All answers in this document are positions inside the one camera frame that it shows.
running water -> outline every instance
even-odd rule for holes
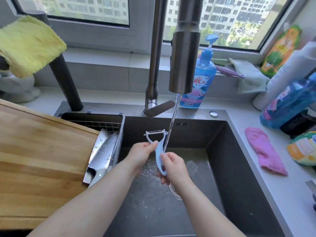
[[[165,146],[163,148],[163,152],[164,153],[166,152],[166,149],[167,149],[168,141],[169,141],[169,138],[170,138],[170,135],[171,135],[171,131],[172,131],[174,120],[176,119],[176,114],[177,114],[177,110],[178,110],[178,107],[179,107],[179,103],[180,103],[181,97],[182,97],[182,94],[177,94],[177,96],[176,96],[176,105],[174,106],[174,111],[173,111],[172,119],[171,119],[170,126],[169,126],[167,140],[166,140]]]

blue peeler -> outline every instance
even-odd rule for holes
[[[163,163],[162,163],[162,160],[160,158],[160,154],[161,153],[164,153],[163,152],[163,143],[165,141],[165,137],[166,135],[168,135],[168,132],[164,130],[162,131],[146,131],[146,138],[148,139],[149,143],[152,143],[152,140],[149,139],[148,135],[152,135],[152,134],[160,134],[160,133],[163,133],[163,138],[162,140],[158,143],[158,146],[156,147],[155,149],[155,152],[156,152],[156,164],[157,164],[157,167],[158,167],[158,170],[160,171],[160,173],[164,176],[167,176],[167,170],[165,169],[165,171],[162,170],[162,166],[163,166]]]

pink cloth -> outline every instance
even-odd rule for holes
[[[282,160],[271,145],[268,135],[260,128],[247,127],[245,135],[258,155],[259,165],[281,175],[288,175]]]

gray countertop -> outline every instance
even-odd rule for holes
[[[54,115],[60,103],[65,100],[59,88],[41,88],[41,96],[29,103],[23,104],[31,109]],[[144,105],[145,95],[127,92],[105,92],[78,90],[84,102]],[[175,96],[160,95],[158,104]],[[310,237],[316,236],[316,212],[313,210],[312,193],[305,181],[316,179],[316,173],[311,167],[300,166],[287,153],[286,146],[290,138],[280,131],[261,125],[260,112],[251,103],[235,100],[205,98],[200,108],[209,110],[226,110],[234,124],[245,149],[249,153],[247,161],[257,178],[276,218],[286,236]],[[171,118],[170,114],[161,117]],[[244,134],[247,127],[259,127],[269,136],[270,142],[280,155],[289,175],[287,177],[271,174],[259,166],[257,154],[248,143]]]

wooden cutting board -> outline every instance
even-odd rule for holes
[[[33,229],[84,191],[98,134],[0,100],[0,229]]]

